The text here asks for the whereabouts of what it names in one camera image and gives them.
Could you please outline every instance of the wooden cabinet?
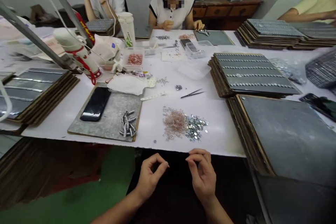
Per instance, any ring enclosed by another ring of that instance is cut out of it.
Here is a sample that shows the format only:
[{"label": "wooden cabinet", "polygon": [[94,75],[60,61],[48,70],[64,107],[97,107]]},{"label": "wooden cabinet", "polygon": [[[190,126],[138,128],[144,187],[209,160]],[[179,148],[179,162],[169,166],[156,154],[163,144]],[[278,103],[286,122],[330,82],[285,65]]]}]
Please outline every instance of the wooden cabinet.
[{"label": "wooden cabinet", "polygon": [[258,5],[234,6],[230,11],[230,16],[252,16]]},{"label": "wooden cabinet", "polygon": [[206,12],[206,8],[194,8],[192,11],[194,18],[203,17],[205,12]]},{"label": "wooden cabinet", "polygon": [[205,17],[224,17],[228,15],[230,10],[230,6],[211,6],[207,8]]},{"label": "wooden cabinet", "polygon": [[253,16],[261,3],[261,0],[198,0],[193,13],[195,20],[201,19],[208,30],[236,30]]}]

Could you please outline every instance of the hand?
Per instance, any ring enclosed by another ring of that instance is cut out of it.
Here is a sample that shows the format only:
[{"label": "hand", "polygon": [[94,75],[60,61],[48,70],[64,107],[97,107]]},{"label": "hand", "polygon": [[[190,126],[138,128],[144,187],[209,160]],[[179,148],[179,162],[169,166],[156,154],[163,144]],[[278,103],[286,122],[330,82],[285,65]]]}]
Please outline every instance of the hand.
[{"label": "hand", "polygon": [[204,26],[205,26],[205,24],[203,24],[201,20],[197,20],[197,21],[194,22],[194,29],[195,30],[203,30]]},{"label": "hand", "polygon": [[216,198],[216,173],[211,164],[210,152],[193,149],[186,158],[192,175],[192,186],[196,196],[204,205],[211,204]]},{"label": "hand", "polygon": [[[156,162],[159,162],[160,165],[153,173],[151,168]],[[159,179],[168,167],[168,162],[165,161],[158,153],[142,162],[139,181],[134,191],[138,193],[143,201],[149,199],[149,197],[153,194]]]},{"label": "hand", "polygon": [[162,28],[166,31],[170,31],[173,28],[174,21],[173,20],[166,20],[162,24]]},{"label": "hand", "polygon": [[327,19],[336,19],[336,10],[325,12],[323,20],[327,20]]}]

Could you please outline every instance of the white cable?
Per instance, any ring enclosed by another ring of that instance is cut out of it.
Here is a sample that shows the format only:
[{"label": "white cable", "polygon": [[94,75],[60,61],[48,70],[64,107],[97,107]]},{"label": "white cable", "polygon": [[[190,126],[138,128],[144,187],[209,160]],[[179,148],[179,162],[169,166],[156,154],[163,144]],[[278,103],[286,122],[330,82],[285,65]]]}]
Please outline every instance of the white cable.
[{"label": "white cable", "polygon": [[65,22],[64,22],[64,20],[63,20],[63,18],[62,18],[62,16],[61,16],[61,14],[59,13],[59,11],[58,11],[57,7],[55,6],[54,2],[53,2],[52,0],[49,0],[49,1],[50,1],[51,5],[54,7],[54,9],[55,9],[56,13],[58,14],[58,16],[59,16],[59,18],[60,18],[62,24],[64,25],[64,27],[66,28],[66,30],[68,31],[68,33],[71,35],[71,37],[75,38],[75,39],[76,39],[79,43],[81,43],[83,46],[85,46],[86,48],[88,48],[91,52],[95,53],[95,54],[96,54],[99,58],[101,58],[101,59],[105,62],[105,64],[106,64],[106,60],[105,60],[105,59],[103,59],[98,53],[96,53],[95,51],[93,51],[90,47],[88,47],[86,44],[84,44],[82,41],[80,41],[78,38],[74,37],[74,36],[71,34],[71,32],[69,31],[69,28],[66,26],[66,24],[65,24]]},{"label": "white cable", "polygon": [[113,12],[112,12],[112,10],[111,10],[111,8],[110,8],[110,4],[109,4],[109,0],[106,0],[106,3],[107,3],[107,6],[108,6],[108,9],[110,10],[110,12],[111,12],[111,14],[112,14],[112,16],[113,16],[113,18],[114,18],[114,25],[113,25],[113,35],[111,36],[111,37],[114,37],[114,35],[115,35],[115,33],[116,33],[116,22],[117,22],[117,20],[116,20],[116,17],[113,15]]},{"label": "white cable", "polygon": [[5,99],[6,104],[7,104],[7,111],[5,112],[5,114],[3,116],[0,117],[0,122],[1,122],[1,121],[5,120],[9,116],[9,114],[12,112],[13,105],[12,105],[12,102],[10,101],[10,98],[9,98],[1,80],[0,80],[0,91],[3,95],[3,98]]}]

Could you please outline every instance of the white shirt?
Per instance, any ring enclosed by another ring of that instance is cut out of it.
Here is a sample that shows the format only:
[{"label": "white shirt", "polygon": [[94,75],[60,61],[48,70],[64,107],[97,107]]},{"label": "white shirt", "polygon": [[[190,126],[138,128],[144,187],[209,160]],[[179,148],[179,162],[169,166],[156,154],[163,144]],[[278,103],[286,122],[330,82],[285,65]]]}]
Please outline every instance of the white shirt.
[{"label": "white shirt", "polygon": [[151,0],[149,8],[158,24],[166,20],[173,20],[173,29],[182,29],[182,24],[193,9],[194,2],[195,0],[183,0],[175,10],[171,10],[168,8],[167,0]]},{"label": "white shirt", "polygon": [[[95,16],[99,19],[108,19],[108,15],[105,12],[103,6],[100,4],[99,0],[90,0],[91,6]],[[114,12],[118,15],[121,12],[125,12],[125,0],[108,0],[110,6],[113,8]]]}]

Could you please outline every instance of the black smartphone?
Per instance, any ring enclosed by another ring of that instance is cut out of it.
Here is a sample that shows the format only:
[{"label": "black smartphone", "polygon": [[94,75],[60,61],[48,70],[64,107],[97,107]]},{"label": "black smartphone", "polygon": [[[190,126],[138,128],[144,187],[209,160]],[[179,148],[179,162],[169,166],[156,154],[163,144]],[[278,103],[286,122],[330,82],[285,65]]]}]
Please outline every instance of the black smartphone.
[{"label": "black smartphone", "polygon": [[99,121],[111,92],[107,87],[96,87],[80,119],[82,121]]},{"label": "black smartphone", "polygon": [[186,47],[187,43],[191,43],[191,41],[189,39],[181,40],[181,44],[183,45],[183,48]]},{"label": "black smartphone", "polygon": [[336,122],[336,102],[328,100],[326,97],[318,97],[312,93],[306,94],[299,100],[309,103],[315,110]]}]

